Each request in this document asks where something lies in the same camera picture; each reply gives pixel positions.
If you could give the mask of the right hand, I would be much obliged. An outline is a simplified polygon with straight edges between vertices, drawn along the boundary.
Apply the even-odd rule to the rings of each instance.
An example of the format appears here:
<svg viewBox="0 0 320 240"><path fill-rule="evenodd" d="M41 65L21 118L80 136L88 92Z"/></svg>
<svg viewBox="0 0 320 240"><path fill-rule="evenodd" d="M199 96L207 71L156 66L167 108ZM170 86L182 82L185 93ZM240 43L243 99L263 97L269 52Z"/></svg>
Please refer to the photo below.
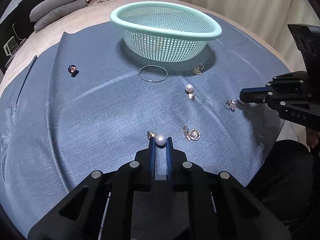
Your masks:
<svg viewBox="0 0 320 240"><path fill-rule="evenodd" d="M319 143L319 132L306 128L306 143L310 148L315 148Z"/></svg>

